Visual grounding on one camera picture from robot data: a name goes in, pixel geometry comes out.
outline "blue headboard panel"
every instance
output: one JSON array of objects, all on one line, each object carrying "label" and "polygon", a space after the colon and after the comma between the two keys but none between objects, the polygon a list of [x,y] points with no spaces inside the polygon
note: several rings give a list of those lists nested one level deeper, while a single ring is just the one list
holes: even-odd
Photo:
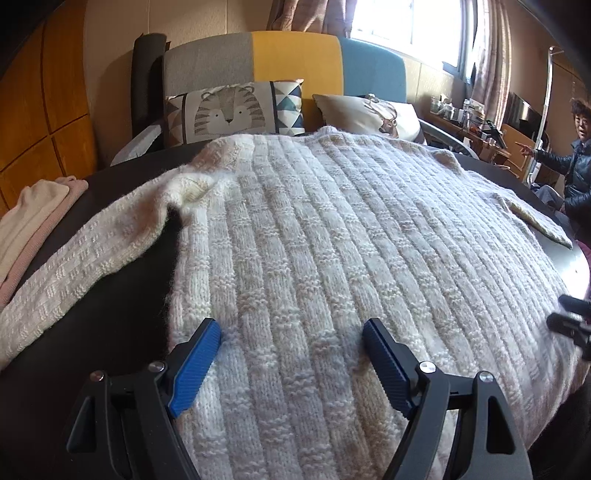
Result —
[{"label": "blue headboard panel", "polygon": [[390,102],[406,103],[406,68],[401,57],[378,45],[339,38],[343,56],[344,94],[373,93]]}]

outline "blue rubber pad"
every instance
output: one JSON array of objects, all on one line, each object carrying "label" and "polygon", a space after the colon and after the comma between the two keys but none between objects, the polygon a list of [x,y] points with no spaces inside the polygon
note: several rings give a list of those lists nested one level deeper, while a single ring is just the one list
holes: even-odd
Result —
[{"label": "blue rubber pad", "polygon": [[396,360],[394,353],[384,338],[389,333],[382,326],[381,333],[374,324],[375,319],[368,320],[363,326],[363,342],[371,359],[375,372],[394,410],[398,410],[405,418],[410,419],[416,408],[411,401],[410,380]]},{"label": "blue rubber pad", "polygon": [[209,323],[197,343],[187,354],[173,381],[168,412],[177,418],[195,400],[203,379],[217,354],[222,331],[217,322]]}]

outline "dark tabletop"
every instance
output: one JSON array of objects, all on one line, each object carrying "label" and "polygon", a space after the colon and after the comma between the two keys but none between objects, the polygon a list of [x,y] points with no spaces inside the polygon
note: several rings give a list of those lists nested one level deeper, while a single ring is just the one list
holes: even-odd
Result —
[{"label": "dark tabletop", "polygon": [[[154,152],[102,170],[47,238],[23,281],[95,213],[159,174],[188,163],[204,144]],[[551,211],[515,177],[458,156],[498,185],[512,189],[540,212]],[[0,374],[0,478],[65,478],[63,425],[89,372],[119,375],[162,358],[167,348],[167,294],[177,256],[180,221],[170,212],[158,241],[138,260],[99,280],[66,315]],[[582,289],[589,269],[578,247],[570,250],[539,235],[567,283]]]}]

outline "black leather jacket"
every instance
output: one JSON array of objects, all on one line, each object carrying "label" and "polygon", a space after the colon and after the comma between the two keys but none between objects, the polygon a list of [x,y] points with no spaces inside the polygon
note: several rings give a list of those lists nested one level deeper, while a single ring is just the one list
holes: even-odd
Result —
[{"label": "black leather jacket", "polygon": [[565,176],[564,208],[571,217],[591,218],[591,140],[572,143],[573,153],[559,157],[542,150],[535,151],[535,159]]}]

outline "woman's hand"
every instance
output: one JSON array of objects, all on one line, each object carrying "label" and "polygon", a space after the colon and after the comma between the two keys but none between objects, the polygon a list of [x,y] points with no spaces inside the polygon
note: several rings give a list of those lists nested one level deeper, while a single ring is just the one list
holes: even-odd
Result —
[{"label": "woman's hand", "polygon": [[531,147],[528,147],[527,145],[524,145],[523,143],[519,143],[519,142],[515,142],[515,145],[517,145],[521,148],[521,154],[524,157],[533,157],[534,156],[534,150]]}]

